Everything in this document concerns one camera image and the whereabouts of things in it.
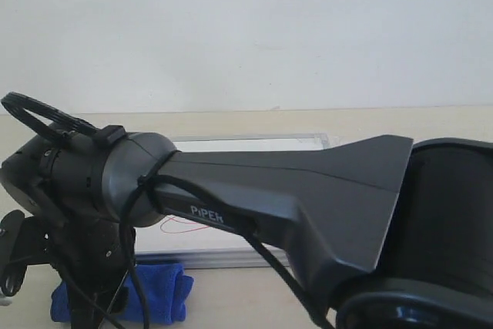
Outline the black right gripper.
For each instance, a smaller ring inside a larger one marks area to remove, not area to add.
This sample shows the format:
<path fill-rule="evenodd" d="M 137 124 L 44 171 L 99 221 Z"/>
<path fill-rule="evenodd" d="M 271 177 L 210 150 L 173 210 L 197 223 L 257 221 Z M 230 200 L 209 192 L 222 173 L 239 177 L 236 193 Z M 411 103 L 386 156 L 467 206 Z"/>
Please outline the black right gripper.
<path fill-rule="evenodd" d="M 128 264 L 119 226 L 107 220 L 65 211 L 61 220 L 27 217 L 21 210 L 1 221 L 1 292 L 14 297 L 30 266 L 48 264 L 67 287 L 73 328 L 121 328 L 116 315 L 128 301 L 124 286 Z"/>

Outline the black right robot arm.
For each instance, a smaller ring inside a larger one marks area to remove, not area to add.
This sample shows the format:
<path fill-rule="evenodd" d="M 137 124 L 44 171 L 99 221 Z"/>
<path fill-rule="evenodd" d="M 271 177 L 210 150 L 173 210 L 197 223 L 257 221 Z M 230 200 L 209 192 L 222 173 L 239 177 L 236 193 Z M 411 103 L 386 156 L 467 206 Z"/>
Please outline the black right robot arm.
<path fill-rule="evenodd" d="M 135 230 L 165 216 L 243 237 L 318 327 L 492 326 L 492 145 L 377 136 L 333 149 L 179 151 L 156 133 L 38 136 L 5 160 L 1 291 L 30 265 L 69 285 L 75 328 L 126 301 Z"/>

